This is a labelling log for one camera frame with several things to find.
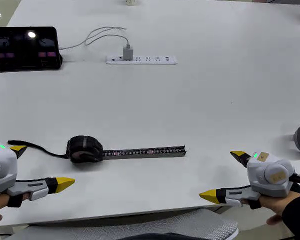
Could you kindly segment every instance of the black sleeve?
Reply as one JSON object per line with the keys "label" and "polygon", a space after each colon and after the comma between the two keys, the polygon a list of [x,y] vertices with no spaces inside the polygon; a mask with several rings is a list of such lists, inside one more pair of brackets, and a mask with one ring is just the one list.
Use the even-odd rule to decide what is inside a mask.
{"label": "black sleeve", "polygon": [[296,239],[300,239],[300,197],[294,199],[285,207],[282,219]]}

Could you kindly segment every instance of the white charging cable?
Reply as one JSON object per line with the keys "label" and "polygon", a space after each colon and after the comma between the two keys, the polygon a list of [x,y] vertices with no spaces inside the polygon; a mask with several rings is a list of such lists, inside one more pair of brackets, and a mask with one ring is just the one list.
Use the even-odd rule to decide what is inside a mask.
{"label": "white charging cable", "polygon": [[[101,30],[103,29],[102,31],[92,35],[94,32],[98,31],[98,30]],[[111,31],[111,30],[114,30],[114,29],[117,29],[117,30],[127,30],[126,28],[124,27],[120,27],[120,26],[103,26],[103,27],[99,27],[99,28],[96,28],[94,30],[92,30],[88,36],[80,43],[76,44],[76,45],[72,45],[72,46],[67,46],[67,47],[59,47],[59,50],[66,50],[66,49],[72,49],[72,48],[76,48],[82,44],[84,44],[85,46],[88,46],[90,44],[92,44],[94,41],[98,40],[98,39],[101,39],[103,37],[108,37],[108,36],[114,36],[114,37],[120,37],[120,38],[123,38],[127,41],[127,44],[129,44],[129,40],[125,37],[125,36],[121,36],[121,35],[118,35],[118,34],[106,34],[106,35],[102,35],[100,37],[97,37],[96,39],[93,39],[95,38],[96,36],[100,35],[101,33],[104,33],[104,32],[107,32],[107,31]]]}

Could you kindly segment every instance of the cable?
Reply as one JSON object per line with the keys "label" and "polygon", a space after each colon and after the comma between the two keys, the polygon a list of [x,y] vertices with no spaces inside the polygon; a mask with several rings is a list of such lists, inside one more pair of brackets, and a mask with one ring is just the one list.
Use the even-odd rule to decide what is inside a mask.
{"label": "cable", "polygon": [[106,34],[106,35],[102,35],[100,37],[97,37],[96,39],[94,39],[93,41],[86,43],[86,46],[89,46],[90,44],[92,44],[94,41],[97,41],[98,39],[104,38],[104,37],[108,37],[108,36],[115,36],[115,37],[120,37],[126,40],[126,44],[129,45],[129,40],[128,38],[126,38],[125,36],[121,36],[121,35],[116,35],[116,34]]}
{"label": "cable", "polygon": [[12,236],[10,233],[0,233],[0,236]]}
{"label": "cable", "polygon": [[300,174],[294,173],[289,177],[290,182],[300,184]]}
{"label": "cable", "polygon": [[[102,31],[98,32],[97,34],[91,36],[92,33],[94,33],[95,31],[101,30],[101,29],[105,29],[105,30],[102,30]],[[82,45],[82,44],[85,44],[86,46],[88,46],[88,45],[90,45],[90,44],[91,44],[92,42],[94,42],[94,41],[92,41],[92,42],[90,42],[89,44],[87,44],[87,40],[92,39],[92,38],[94,38],[94,37],[100,35],[101,33],[104,33],[104,32],[106,32],[106,31],[110,31],[110,30],[114,30],[114,29],[127,30],[126,28],[120,27],[120,26],[103,26],[103,27],[99,27],[99,28],[96,28],[96,29],[92,30],[82,42],[80,42],[80,43],[78,43],[78,44],[76,44],[76,45],[73,45],[73,46],[60,47],[59,50],[65,50],[65,49],[76,48],[76,47],[78,47],[78,46],[80,46],[80,45]]]}

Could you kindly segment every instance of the tape measure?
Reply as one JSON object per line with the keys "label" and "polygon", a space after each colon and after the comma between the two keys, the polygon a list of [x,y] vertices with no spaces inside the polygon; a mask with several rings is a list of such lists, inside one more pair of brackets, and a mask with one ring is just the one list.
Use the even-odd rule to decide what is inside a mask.
{"label": "tape measure", "polygon": [[74,136],[66,146],[65,154],[55,154],[43,147],[20,140],[9,140],[10,145],[22,145],[39,149],[51,156],[70,159],[73,163],[96,163],[102,160],[112,159],[140,159],[140,158],[171,158],[182,157],[186,154],[185,145],[154,148],[136,148],[121,150],[104,150],[102,144],[92,136]]}

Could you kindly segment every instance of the charger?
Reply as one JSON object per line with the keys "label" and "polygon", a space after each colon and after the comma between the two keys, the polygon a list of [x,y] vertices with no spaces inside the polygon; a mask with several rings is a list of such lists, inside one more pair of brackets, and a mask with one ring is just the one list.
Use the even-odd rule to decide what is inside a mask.
{"label": "charger", "polygon": [[132,61],[134,59],[134,49],[130,46],[129,43],[123,47],[123,60]]}

